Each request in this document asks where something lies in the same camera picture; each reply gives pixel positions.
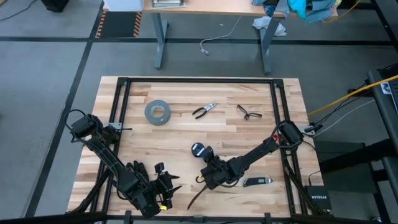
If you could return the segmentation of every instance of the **yellow cable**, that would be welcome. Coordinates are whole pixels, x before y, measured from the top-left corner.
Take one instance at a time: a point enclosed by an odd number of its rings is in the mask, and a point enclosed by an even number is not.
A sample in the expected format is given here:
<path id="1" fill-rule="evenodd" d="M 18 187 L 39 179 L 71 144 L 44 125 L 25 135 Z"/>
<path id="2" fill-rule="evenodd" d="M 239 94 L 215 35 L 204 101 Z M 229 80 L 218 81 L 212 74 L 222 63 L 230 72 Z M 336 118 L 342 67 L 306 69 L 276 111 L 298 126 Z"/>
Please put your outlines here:
<path id="1" fill-rule="evenodd" d="M 361 2 L 361 0 L 358 0 L 353 7 L 351 7 L 351 9 L 348 9 L 346 12 L 344 12 L 343 15 L 337 17 L 336 19 L 333 19 L 332 21 L 324 21 L 322 20 L 323 23 L 331 23 L 331 22 L 335 22 L 336 20 L 340 19 L 341 17 L 345 16 L 347 13 L 349 13 L 351 10 L 353 10 L 355 8 L 355 6 L 357 6 L 359 3 Z"/>
<path id="2" fill-rule="evenodd" d="M 334 101 L 334 102 L 332 102 L 332 103 L 329 103 L 328 105 L 326 105 L 326 106 L 324 106 L 324 107 L 322 107 L 322 108 L 319 108 L 319 109 L 317 109 L 317 110 L 315 110 L 315 111 L 312 111 L 312 112 L 309 113 L 308 115 L 312 115 L 312 114 L 315 114 L 315 113 L 317 113 L 317 112 L 319 112 L 319 111 L 323 111 L 324 109 L 329 108 L 329 107 L 331 107 L 331 106 L 333 106 L 333 105 L 335 105 L 335 104 L 337 104 L 337 103 L 339 103 L 339 102 L 341 102 L 341 101 L 347 99 L 348 97 L 351 97 L 351 96 L 353 96 L 353 95 L 355 95 L 355 94 L 357 94 L 357 93 L 359 93 L 359 92 L 361 92 L 361 91 L 370 89 L 370 88 L 372 88 L 372 87 L 374 87 L 374 86 L 376 86 L 376 85 L 379 85 L 379 84 L 381 84 L 381 83 L 394 80 L 394 79 L 396 79 L 396 78 L 398 78 L 398 75 L 393 76 L 393 77 L 391 77 L 391 78 L 387 78 L 387 79 L 385 79 L 385 80 L 381 80 L 381 81 L 379 81 L 379 82 L 376 82 L 376 83 L 373 83 L 373 84 L 370 84 L 370 85 L 367 85 L 367 86 L 364 86 L 364 87 L 362 87 L 362 88 L 359 88 L 359 89 L 355 90 L 354 92 L 352 92 L 352 93 L 350 93 L 350 94 L 348 94 L 348 95 L 346 95 L 346 96 L 343 96 L 343 97 L 341 97 L 340 99 L 338 99 L 338 100 L 336 100 L 336 101 Z"/>

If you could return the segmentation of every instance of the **blue cloth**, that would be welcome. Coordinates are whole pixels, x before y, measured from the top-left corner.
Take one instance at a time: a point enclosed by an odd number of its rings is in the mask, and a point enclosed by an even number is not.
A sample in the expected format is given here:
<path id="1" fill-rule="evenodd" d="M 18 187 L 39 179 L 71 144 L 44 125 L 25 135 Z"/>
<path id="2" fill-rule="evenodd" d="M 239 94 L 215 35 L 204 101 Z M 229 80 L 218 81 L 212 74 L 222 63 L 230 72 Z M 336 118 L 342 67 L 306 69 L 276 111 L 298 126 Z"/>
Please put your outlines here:
<path id="1" fill-rule="evenodd" d="M 264 4 L 264 10 L 267 13 L 267 16 L 272 17 L 275 12 L 276 5 L 266 5 Z"/>
<path id="2" fill-rule="evenodd" d="M 290 8 L 295 11 L 300 18 L 305 19 L 305 8 L 307 5 L 305 0 L 288 0 L 288 3 Z"/>
<path id="3" fill-rule="evenodd" d="M 287 0 L 279 0 L 275 10 L 283 13 L 285 18 L 287 18 L 287 16 L 290 14 L 289 3 L 287 2 Z"/>
<path id="4" fill-rule="evenodd" d="M 262 3 L 264 3 L 266 0 L 253 0 L 252 2 L 251 2 L 251 4 L 253 5 L 253 6 L 259 6 L 259 5 L 261 5 Z"/>
<path id="5" fill-rule="evenodd" d="M 312 10 L 307 12 L 305 23 L 310 24 L 316 21 L 326 19 L 333 14 L 330 10 L 336 3 L 336 0 L 312 0 L 308 3 L 308 6 L 312 6 Z"/>

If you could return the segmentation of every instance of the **wooden tabletop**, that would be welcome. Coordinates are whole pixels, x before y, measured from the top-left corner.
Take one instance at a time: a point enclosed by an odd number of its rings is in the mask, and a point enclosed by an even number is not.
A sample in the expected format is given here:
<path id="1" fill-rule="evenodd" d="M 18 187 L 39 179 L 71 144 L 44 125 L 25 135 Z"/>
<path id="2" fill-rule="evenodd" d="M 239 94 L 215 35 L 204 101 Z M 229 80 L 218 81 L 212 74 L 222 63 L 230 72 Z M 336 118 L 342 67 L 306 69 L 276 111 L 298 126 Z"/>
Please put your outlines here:
<path id="1" fill-rule="evenodd" d="M 103 123 L 109 119 L 117 79 L 101 79 L 93 114 Z M 307 124 L 307 112 L 299 80 L 286 78 L 284 84 L 292 121 L 296 124 Z M 278 90 L 277 93 L 280 115 L 283 118 Z M 163 126 L 149 124 L 144 116 L 144 108 L 153 100 L 164 100 L 170 105 L 172 115 L 169 122 Z M 216 107 L 201 119 L 195 120 L 192 111 L 212 101 L 218 103 Z M 263 117 L 246 121 L 243 114 L 236 109 L 238 104 L 249 112 L 262 114 Z M 195 182 L 195 177 L 200 175 L 200 169 L 205 167 L 201 159 L 192 156 L 190 148 L 193 143 L 202 142 L 211 146 L 215 154 L 228 160 L 254 149 L 271 134 L 274 127 L 275 119 L 268 84 L 132 83 L 124 128 L 133 130 L 123 131 L 118 156 L 125 164 L 134 160 L 143 162 L 150 179 L 155 178 L 154 166 L 159 162 L 164 162 L 165 169 L 171 174 L 181 177 L 174 180 L 175 187 L 182 186 L 172 199 L 174 207 L 162 211 L 159 215 L 263 217 L 265 212 L 270 212 L 272 217 L 289 217 L 280 151 L 253 163 L 237 186 L 231 189 L 217 187 L 204 191 L 191 209 L 187 210 L 188 203 L 203 187 L 203 184 Z M 313 144 L 310 138 L 305 140 Z M 307 144 L 301 144 L 297 154 L 303 183 L 307 184 L 309 174 L 319 170 L 317 154 Z M 95 154 L 84 147 L 69 201 L 69 210 L 77 207 L 94 186 L 99 163 L 100 160 Z M 269 176 L 274 182 L 269 185 L 243 187 L 244 179 L 261 176 Z M 313 185 L 323 185 L 320 173 L 312 175 L 311 178 Z M 300 211 L 298 193 L 294 185 L 293 193 L 296 210 Z M 101 196 L 98 208 L 102 207 L 102 203 Z M 124 215 L 125 210 L 132 210 L 133 215 L 141 215 L 129 202 L 120 200 L 113 188 L 109 214 Z"/>
<path id="2" fill-rule="evenodd" d="M 151 9 L 151 2 L 151 0 L 145 0 L 143 12 L 266 16 L 263 6 L 253 6 L 252 0 L 185 0 L 186 7 L 173 9 Z M 337 17 L 337 10 L 331 10 L 333 11 L 331 18 Z M 281 12 L 275 12 L 274 16 L 284 18 Z"/>

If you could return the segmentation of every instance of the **duct tape roll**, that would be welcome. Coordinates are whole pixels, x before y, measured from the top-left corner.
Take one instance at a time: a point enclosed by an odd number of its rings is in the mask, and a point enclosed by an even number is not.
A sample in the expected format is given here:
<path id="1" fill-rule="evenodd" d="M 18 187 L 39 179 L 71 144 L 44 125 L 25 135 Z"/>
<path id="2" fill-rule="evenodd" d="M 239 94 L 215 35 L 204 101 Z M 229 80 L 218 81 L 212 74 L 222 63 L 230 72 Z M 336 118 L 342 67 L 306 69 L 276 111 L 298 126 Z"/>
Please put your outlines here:
<path id="1" fill-rule="evenodd" d="M 153 114 L 156 109 L 164 110 L 164 114 L 158 118 L 154 117 Z M 169 105 L 163 100 L 154 100 L 145 107 L 145 117 L 148 122 L 156 126 L 167 123 L 170 119 L 170 115 Z"/>

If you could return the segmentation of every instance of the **floor mat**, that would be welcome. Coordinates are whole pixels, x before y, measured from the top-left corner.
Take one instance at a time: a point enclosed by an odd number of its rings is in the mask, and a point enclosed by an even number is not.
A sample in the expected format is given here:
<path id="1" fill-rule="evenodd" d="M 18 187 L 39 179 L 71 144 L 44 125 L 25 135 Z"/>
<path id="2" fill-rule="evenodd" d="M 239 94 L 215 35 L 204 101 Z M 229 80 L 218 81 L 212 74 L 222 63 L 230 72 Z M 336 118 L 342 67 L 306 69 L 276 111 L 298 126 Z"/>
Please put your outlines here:
<path id="1" fill-rule="evenodd" d="M 141 12 L 103 12 L 97 30 L 97 38 L 138 37 Z"/>

